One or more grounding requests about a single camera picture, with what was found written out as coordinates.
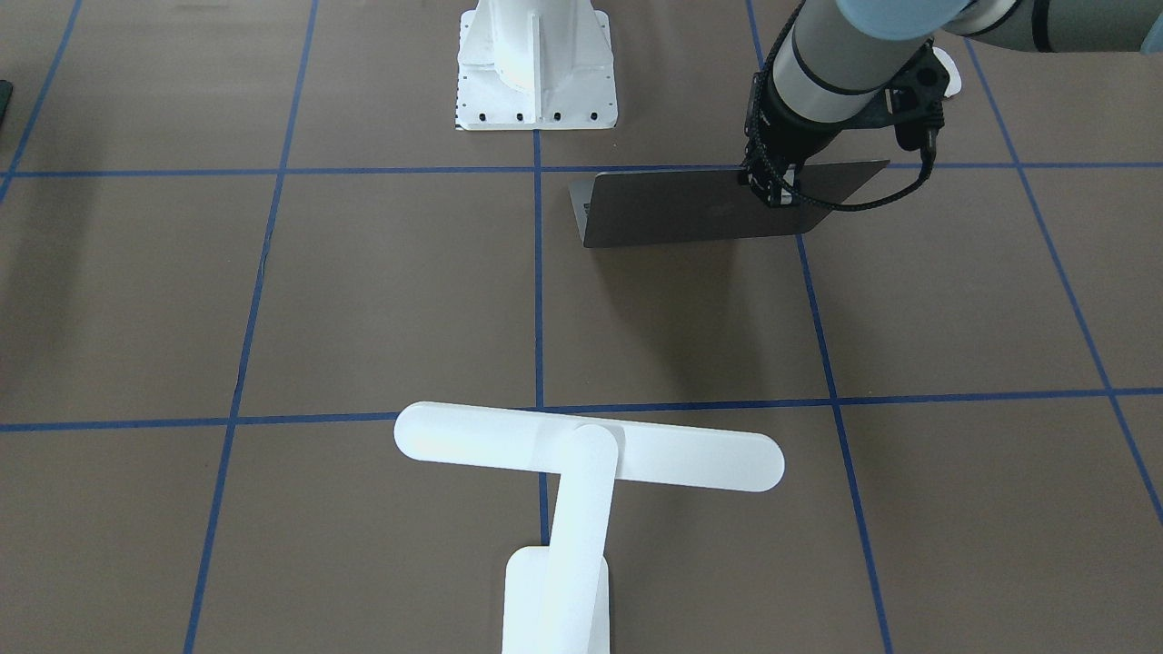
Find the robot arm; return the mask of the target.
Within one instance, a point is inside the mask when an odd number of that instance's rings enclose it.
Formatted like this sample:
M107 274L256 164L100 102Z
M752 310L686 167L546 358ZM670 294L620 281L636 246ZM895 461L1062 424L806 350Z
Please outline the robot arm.
M1036 54L1160 51L1158 1L801 1L752 77L741 183L769 207L859 212L928 182L949 74L933 35ZM876 202L827 202L798 172L840 133L892 125L915 182Z

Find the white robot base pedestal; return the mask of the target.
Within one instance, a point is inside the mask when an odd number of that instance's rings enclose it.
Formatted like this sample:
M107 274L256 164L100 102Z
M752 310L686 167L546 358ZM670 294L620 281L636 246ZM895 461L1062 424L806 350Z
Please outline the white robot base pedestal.
M590 1L479 1L461 13L454 128L608 130L611 17Z

